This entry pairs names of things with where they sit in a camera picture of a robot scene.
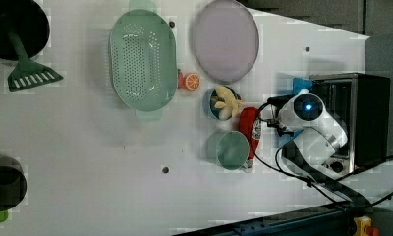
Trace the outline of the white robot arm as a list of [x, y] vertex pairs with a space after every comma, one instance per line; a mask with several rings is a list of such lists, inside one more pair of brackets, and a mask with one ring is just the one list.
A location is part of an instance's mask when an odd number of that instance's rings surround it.
[[277, 119], [281, 130], [298, 133], [283, 147], [283, 157], [293, 163], [321, 165], [348, 141], [345, 129], [323, 101], [304, 88], [283, 105]]

